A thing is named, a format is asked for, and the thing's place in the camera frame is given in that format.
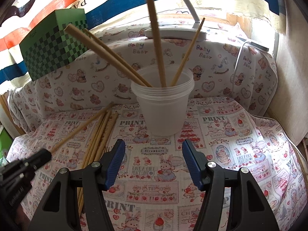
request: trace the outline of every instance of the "wooden stick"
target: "wooden stick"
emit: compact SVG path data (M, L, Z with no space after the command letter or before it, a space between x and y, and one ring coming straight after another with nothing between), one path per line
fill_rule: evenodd
M118 115L119 115L118 112L116 112L115 114L112 115L112 119L111 119L111 121L108 123L108 126L106 127L106 131L104 132L104 137L103 137L102 143L100 144L100 147L99 147L99 149L98 149L98 151L97 151L97 154L96 154L96 156L95 156L95 161L100 160L101 156L102 156L103 153L105 152L107 140L108 140L109 135L110 135L110 133L112 132L112 129L113 129L115 123L116 123L116 120L117 120L117 118L118 118ZM81 215L81 211L82 211L82 208L83 208L83 207L84 207L84 195L82 194L80 204L78 204L79 216Z
M179 66L179 68L177 70L177 73L175 74L174 78L172 79L172 81L170 83L170 87L173 87L173 86L176 85L176 83L177 83L177 81L178 81L178 79L179 79L179 77L180 77L180 75L181 75L181 73L183 71L183 68L184 68L184 66L185 66L185 64L186 64L186 62L188 60L188 57L189 57L189 55L190 55L190 53L191 53L191 51L192 51L192 49L193 49L193 47L194 47L194 45L195 45L195 43L197 41L197 38L198 38L199 33L200 33L200 30L201 30L202 25L204 23L204 20L205 20L205 18L202 19L202 22L200 23L199 28L198 28L197 32L195 33L195 36L193 37L192 42L190 43L190 46L188 47L187 52L184 55L184 58L183 58L180 66Z
M66 27L65 31L68 32L73 37L75 37L80 42L82 42L86 47L92 49L97 55L99 55L101 58L104 58L111 65L113 65L123 74L125 74L129 79L131 79L132 81L141 86L145 86L145 84L140 79L138 79L138 77L136 77L128 68L123 66L122 63L120 63L116 58L114 58L111 54L109 54L106 50L104 50L98 43L96 43L86 34L81 32L77 27L73 26L73 24L70 23Z
M157 59L159 77L161 80L161 87L165 88L167 87L166 74L165 74L165 67L164 67L163 52L161 50L161 37L159 34L159 29L158 29L158 22L157 22L157 15L156 15L156 10L155 10L154 0L147 0L147 9L149 10L149 16L150 16L150 21L151 21L154 49L155 49L155 55Z
M108 126L106 127L106 131L105 131L105 133L104 133L102 142L101 142L101 144L100 144L100 147L99 147L98 150L97 150L97 153L96 153L96 156L95 156L95 159L94 159L95 161L98 161L98 160L102 157L102 155L103 155L103 149L106 147L106 143L107 143L108 138L109 138L109 135L110 135L110 133L111 133L111 131L112 131L112 129L113 129L115 123L116 123L116 120L117 120L117 118L118 118L118 115L119 115L118 112L116 112L115 114L112 115L112 119L111 119L111 121L108 123Z
M110 114L111 114L111 110L107 113L107 115L106 115L106 117L105 117L105 119L104 119L104 121L103 121L103 126L102 126L102 128L101 128L101 130L100 130L99 137L98 137L97 140L96 140L94 149L93 149L93 151L92 151L92 153L91 153L91 157L90 157L90 159L88 160L87 165L91 164L91 163L94 162L94 161L98 161L98 160L100 159L100 158L99 158L98 160L96 160L95 157L96 157L96 154L97 154L98 149L99 149L99 147L100 147L100 146L99 146L100 140L101 140L102 137L103 137L103 139L104 139L105 131L106 131L107 128L108 128L108 120L109 120Z
M93 35L86 28L83 29L83 32L90 36L96 43L102 46L109 54L111 54L114 58L116 58L120 63L122 63L125 67L127 67L136 77L138 77L147 87L153 88L153 86L147 82L132 66L130 66L121 56L115 53L111 48L109 48L102 40Z
M93 132L92 132L92 135L91 135L91 138L90 138L90 143L89 143L88 148L87 148L87 151L86 151L86 153L85 153L85 155L84 155L84 160L83 160L83 162L82 162L81 168L85 168L84 165L85 165L85 162L86 162L86 160L87 160L87 157L89 156L89 158L90 158L90 154L91 154L91 152L92 152L92 150L93 150L93 145L94 145L94 143L95 143L95 141L96 141L96 138L97 138L97 135L96 135L96 134L97 134L97 132L98 132L100 126L101 126L101 123L102 123L102 121L103 121L105 115L106 115L106 114L102 114L102 115L99 117L99 119L98 119L98 121L97 121L97 125L96 125L95 129L94 129ZM77 188L77 199L79 198L80 191L81 191L81 187Z
M103 114L103 115L100 116L100 118L98 120L98 124L97 124L95 130L92 133L91 142L90 142L90 144L88 146L85 159L82 162L82 168L85 168L88 165L88 161L90 159L90 156L92 154L94 145L95 145L96 140L97 140L97 136L98 136L97 134L99 133L99 131L101 129L101 126L102 126L103 120L105 119L105 116L106 116L106 114Z
M109 110L108 113L104 117L104 120L103 120L103 122L102 122L102 124L100 126L100 129L99 129L99 133L96 136L95 144L93 145L92 150L90 150L90 154L91 155L87 157L87 160L85 161L85 164L84 164L83 168L85 168L87 165L89 165L92 162L94 162L94 158L95 158L95 155L97 153L98 145L100 143L100 140L101 140L102 134L103 134L103 132L104 132L104 130L106 128L106 125L108 123L108 119L110 117L110 114L111 114L111 110ZM81 188L79 196L78 196L78 205L80 205L81 198L83 196L83 192L84 192L84 190Z
M108 109L110 109L113 106L112 103L110 103L107 107L104 107L100 111L98 111L94 116L92 116L90 119L88 119L85 123L80 124L78 128L76 128L73 132L71 132L67 137L65 137L62 141L60 141L57 145L55 145L51 149L51 153L55 154L55 152L69 139L71 139L74 135L76 135L79 131L81 131L84 127L86 127L90 122L95 120L97 117L99 117L101 114L106 113Z

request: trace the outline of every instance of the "bear print fabric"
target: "bear print fabric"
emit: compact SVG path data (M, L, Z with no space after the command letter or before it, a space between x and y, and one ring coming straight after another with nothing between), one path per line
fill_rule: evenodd
M263 115L277 87L276 63L269 53L249 45L240 53L245 38L239 27L232 32L203 27L207 39L196 42L186 68L195 80L190 98L231 96L254 115ZM157 64L153 41L144 36L150 24L116 27L96 35L135 70ZM179 65L190 45L189 40L162 39L164 64ZM14 122L27 133L35 129L55 112L90 109L116 104L136 103L131 80L104 59L89 50L71 64L12 90L9 108Z
M185 139L223 168L247 167L281 230L289 229L307 203L307 175L301 171L296 150L281 126L251 116L230 97L189 99L184 124L174 136L152 135L138 104L117 105L113 111L119 112L119 117L107 146L111 149L118 138L126 143L115 184L104 192L116 231L193 230L206 194L192 183L181 149ZM40 148L51 149L95 112L53 113L36 131L14 140L8 159L28 157ZM29 218L61 167L81 167L95 124L92 122L69 140L51 162L37 171L33 188L22 203ZM230 188L226 188L221 231L226 229L229 205ZM80 223L82 230L88 230L84 212Z

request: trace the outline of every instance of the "stacked cups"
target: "stacked cups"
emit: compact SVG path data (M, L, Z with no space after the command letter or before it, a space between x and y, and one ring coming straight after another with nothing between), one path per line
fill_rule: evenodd
M178 66L165 66L167 84ZM183 69L176 86L161 88L158 67L147 66L137 71L152 86L145 87L131 82L131 90L137 96L148 130L156 136L171 136L181 130L187 108L188 96L195 86L193 74Z

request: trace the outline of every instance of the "green checkered box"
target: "green checkered box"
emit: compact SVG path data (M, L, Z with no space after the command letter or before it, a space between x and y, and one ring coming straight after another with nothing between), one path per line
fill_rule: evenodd
M87 48L68 33L72 23L87 28L82 8L58 9L37 24L19 44L32 81L63 67L87 51Z

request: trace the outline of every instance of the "fabric cloth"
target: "fabric cloth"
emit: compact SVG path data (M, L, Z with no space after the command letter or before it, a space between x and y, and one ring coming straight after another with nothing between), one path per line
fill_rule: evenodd
M169 20L172 24L178 20ZM275 94L276 64L270 54L244 45L240 53L234 88L235 62L245 37L238 25L230 32L204 27L207 40L196 42L185 65L193 72L195 88L190 98L233 96L244 109L263 115ZM156 64L153 40L145 38L150 24L137 24L105 30L97 34L134 69ZM162 39L165 65L179 65L190 41ZM59 68L35 82L12 90L9 108L15 124L26 132L34 131L53 112L135 103L131 80L91 50L71 64Z
M181 150L185 139L223 168L247 167L266 196L280 230L288 230L307 203L307 175L301 171L281 126L250 116L232 98L190 99L182 129L167 137L154 136L147 130L138 104L118 105L113 111L118 111L119 117L107 146L112 148L118 138L126 143L115 184L104 192L115 230L193 230L206 195L191 181ZM95 112L53 113L36 131L14 140L8 160L28 157L41 148L51 149ZM33 188L22 203L30 219L57 171L81 167L95 123L69 140L37 171ZM229 205L230 189L226 188L219 230L226 229ZM82 229L88 230L84 213L80 220Z
M191 0L196 8L211 8L266 20L285 33L284 0ZM15 0L0 28L0 84L27 72L19 43L55 9L84 8L89 28L102 23L118 25L148 16L145 0ZM183 0L156 0L156 11L186 8Z

